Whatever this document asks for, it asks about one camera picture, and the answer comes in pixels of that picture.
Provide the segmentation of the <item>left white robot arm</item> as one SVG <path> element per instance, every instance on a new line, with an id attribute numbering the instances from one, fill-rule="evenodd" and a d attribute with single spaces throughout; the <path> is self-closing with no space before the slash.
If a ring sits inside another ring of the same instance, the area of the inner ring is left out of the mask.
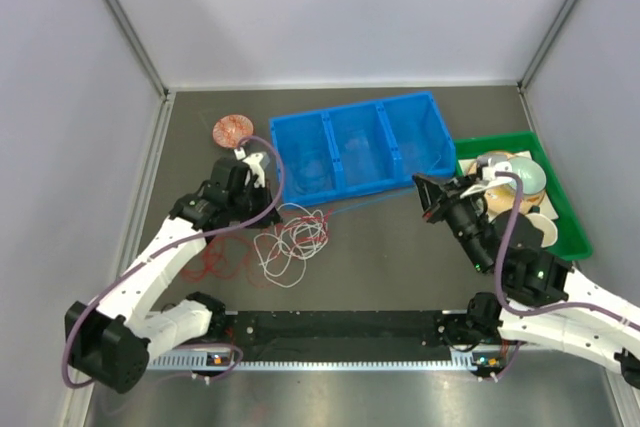
<path id="1" fill-rule="evenodd" d="M 217 160 L 199 188 L 180 197 L 133 264 L 92 299 L 75 302 L 64 318 L 61 370 L 70 388 L 75 369 L 117 393 L 130 391 L 150 362 L 200 338 L 216 343 L 226 334 L 223 303 L 193 293 L 160 314 L 152 307 L 174 278 L 216 237 L 279 222 L 279 196 L 266 178 L 270 158 L 237 149 Z"/>

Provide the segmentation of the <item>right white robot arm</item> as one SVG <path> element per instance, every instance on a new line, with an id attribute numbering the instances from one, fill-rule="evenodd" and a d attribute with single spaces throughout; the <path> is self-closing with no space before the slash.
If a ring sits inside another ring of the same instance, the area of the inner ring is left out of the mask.
<path id="1" fill-rule="evenodd" d="M 495 219 L 485 191 L 509 172 L 412 177 L 423 218 L 445 223 L 491 292 L 475 294 L 464 325 L 476 341 L 537 344 L 589 360 L 639 385 L 639 308 L 544 248 L 541 229 L 519 211 L 522 196 Z"/>

